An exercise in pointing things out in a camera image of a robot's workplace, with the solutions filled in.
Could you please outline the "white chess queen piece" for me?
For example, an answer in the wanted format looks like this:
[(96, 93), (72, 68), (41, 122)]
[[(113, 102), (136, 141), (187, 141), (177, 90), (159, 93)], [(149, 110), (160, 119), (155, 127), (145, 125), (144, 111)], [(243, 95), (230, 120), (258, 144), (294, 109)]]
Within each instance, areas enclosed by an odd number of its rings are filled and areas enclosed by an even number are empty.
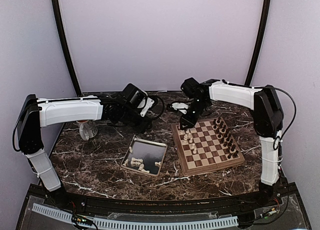
[(183, 143), (188, 144), (188, 139), (185, 139), (185, 135), (183, 136)]

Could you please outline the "wooden chessboard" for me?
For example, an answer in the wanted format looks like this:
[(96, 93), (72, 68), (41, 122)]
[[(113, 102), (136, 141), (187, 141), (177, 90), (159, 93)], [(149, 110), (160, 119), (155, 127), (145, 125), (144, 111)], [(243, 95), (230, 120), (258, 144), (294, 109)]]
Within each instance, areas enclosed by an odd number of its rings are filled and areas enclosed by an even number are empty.
[(239, 150), (239, 158), (235, 160), (221, 162), (219, 155), (216, 152), (215, 144), (218, 141), (213, 142), (212, 136), (215, 135), (212, 128), (212, 119), (200, 120), (195, 124), (195, 127), (190, 128), (190, 138), (193, 138), (193, 143), (197, 149), (197, 154), (193, 154), (191, 150), (191, 144), (183, 143), (186, 130), (181, 130), (178, 123), (171, 125), (171, 130), (177, 148), (178, 158), (181, 164), (182, 172), (184, 176), (191, 176), (203, 173), (210, 173), (213, 171), (238, 166), (245, 162), (245, 158)]

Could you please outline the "silver metal tray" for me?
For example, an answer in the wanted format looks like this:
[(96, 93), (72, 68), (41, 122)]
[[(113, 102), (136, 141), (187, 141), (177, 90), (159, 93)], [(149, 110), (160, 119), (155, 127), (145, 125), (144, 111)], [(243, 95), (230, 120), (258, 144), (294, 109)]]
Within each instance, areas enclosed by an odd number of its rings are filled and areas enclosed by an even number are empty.
[(126, 170), (158, 176), (163, 165), (167, 145), (134, 136), (121, 167)]

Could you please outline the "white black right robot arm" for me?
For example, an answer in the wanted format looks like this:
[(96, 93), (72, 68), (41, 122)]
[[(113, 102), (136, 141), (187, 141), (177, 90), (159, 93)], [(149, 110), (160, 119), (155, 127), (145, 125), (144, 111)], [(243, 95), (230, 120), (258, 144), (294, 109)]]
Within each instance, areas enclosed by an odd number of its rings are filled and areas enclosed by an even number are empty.
[(191, 99), (191, 104), (179, 119), (183, 130), (196, 125), (205, 108), (214, 101), (240, 105), (250, 110), (253, 127), (260, 139), (262, 172), (259, 192), (255, 202), (267, 206), (275, 197), (274, 186), (281, 177), (282, 139), (284, 112), (277, 95), (278, 88), (272, 85), (251, 87), (210, 79), (199, 83), (194, 78), (186, 79), (181, 90)]

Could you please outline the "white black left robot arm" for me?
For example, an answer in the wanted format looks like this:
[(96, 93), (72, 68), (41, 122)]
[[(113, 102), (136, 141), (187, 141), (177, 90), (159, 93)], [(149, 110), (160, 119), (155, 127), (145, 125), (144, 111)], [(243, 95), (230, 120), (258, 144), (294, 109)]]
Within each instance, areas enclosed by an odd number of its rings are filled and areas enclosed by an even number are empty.
[(93, 94), (82, 97), (46, 99), (35, 94), (26, 97), (12, 131), (12, 147), (21, 152), (40, 179), (53, 203), (66, 208), (71, 203), (65, 187), (45, 151), (42, 129), (51, 125), (76, 121), (109, 121), (121, 123), (144, 133), (159, 116), (147, 112), (163, 99), (149, 95), (132, 83), (114, 94)]

